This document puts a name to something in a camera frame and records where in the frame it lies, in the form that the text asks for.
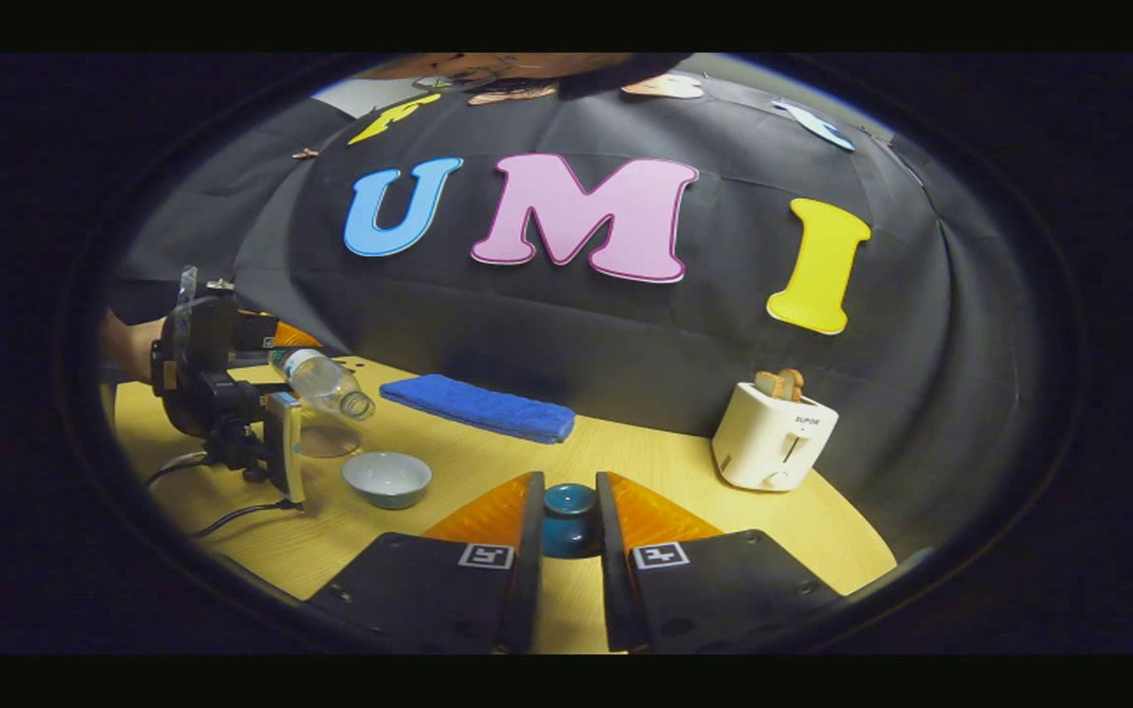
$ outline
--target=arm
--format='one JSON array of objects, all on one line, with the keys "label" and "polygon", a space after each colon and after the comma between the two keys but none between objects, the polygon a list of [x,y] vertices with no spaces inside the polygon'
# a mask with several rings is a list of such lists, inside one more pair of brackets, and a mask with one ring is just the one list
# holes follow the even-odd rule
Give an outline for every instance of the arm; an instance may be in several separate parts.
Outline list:
[{"label": "arm", "polygon": [[103,317],[100,346],[135,381],[152,382],[152,342],[160,339],[165,317],[139,325],[126,325],[109,309]]}]

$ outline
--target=plastic bottle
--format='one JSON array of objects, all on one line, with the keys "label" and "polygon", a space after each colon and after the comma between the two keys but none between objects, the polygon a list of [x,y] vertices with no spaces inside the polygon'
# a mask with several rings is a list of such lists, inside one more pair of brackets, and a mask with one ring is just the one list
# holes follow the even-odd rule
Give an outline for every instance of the plastic bottle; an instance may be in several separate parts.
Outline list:
[{"label": "plastic bottle", "polygon": [[356,376],[316,349],[275,349],[270,364],[314,408],[355,421],[374,413],[374,400],[361,391]]}]

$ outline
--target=wooden table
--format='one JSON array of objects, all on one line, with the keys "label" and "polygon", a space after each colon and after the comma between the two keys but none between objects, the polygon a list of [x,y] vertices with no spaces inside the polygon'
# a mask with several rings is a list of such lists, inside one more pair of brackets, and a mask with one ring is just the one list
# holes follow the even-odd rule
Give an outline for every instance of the wooden table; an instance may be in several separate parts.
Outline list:
[{"label": "wooden table", "polygon": [[[446,421],[387,402],[378,386],[412,373],[349,357],[339,361],[358,373],[376,402],[374,417],[352,427],[357,452],[395,451],[431,466],[435,479],[418,505],[383,511],[365,503],[340,476],[347,458],[301,459],[305,511],[259,511],[203,538],[244,568],[306,600],[346,568],[378,534],[419,534],[504,480],[543,470],[545,487],[579,483],[593,487],[598,471],[612,471],[679,503],[724,532],[764,530],[833,590],[846,595],[895,568],[894,554],[867,519],[823,476],[810,472],[791,493],[732,488],[715,471],[709,438],[671,434],[623,423],[577,416],[566,443],[540,444]],[[235,369],[252,383],[280,382],[270,367]],[[306,413],[305,425],[330,417]],[[201,449],[181,435],[150,386],[122,384],[116,395],[118,437],[139,478],[171,458]],[[282,495],[270,484],[248,484],[223,466],[194,467],[161,478],[153,496],[185,532],[206,528],[227,512]],[[597,558],[544,558],[536,651],[607,652]]]}]

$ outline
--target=letter m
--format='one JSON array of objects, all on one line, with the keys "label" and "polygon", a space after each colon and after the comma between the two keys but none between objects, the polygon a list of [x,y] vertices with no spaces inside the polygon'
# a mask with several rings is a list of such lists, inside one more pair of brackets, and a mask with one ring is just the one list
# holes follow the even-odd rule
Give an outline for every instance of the letter m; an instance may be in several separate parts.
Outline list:
[{"label": "letter m", "polygon": [[476,261],[494,265],[530,261],[536,248],[527,241],[526,230],[535,215],[548,259],[566,265],[610,220],[610,237],[588,257],[593,268],[648,282],[684,276],[684,264],[675,258],[675,219],[684,187],[697,179],[693,168],[668,160],[633,160],[585,194],[561,155],[513,155],[495,167],[506,181],[487,238],[471,247]]}]

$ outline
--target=white bowl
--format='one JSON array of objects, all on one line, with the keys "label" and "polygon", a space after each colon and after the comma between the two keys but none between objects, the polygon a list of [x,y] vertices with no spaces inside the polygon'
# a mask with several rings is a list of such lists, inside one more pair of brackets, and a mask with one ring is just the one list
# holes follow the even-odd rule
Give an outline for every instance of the white bowl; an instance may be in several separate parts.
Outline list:
[{"label": "white bowl", "polygon": [[365,452],[343,462],[343,480],[381,510],[408,510],[421,502],[431,467],[400,452]]}]

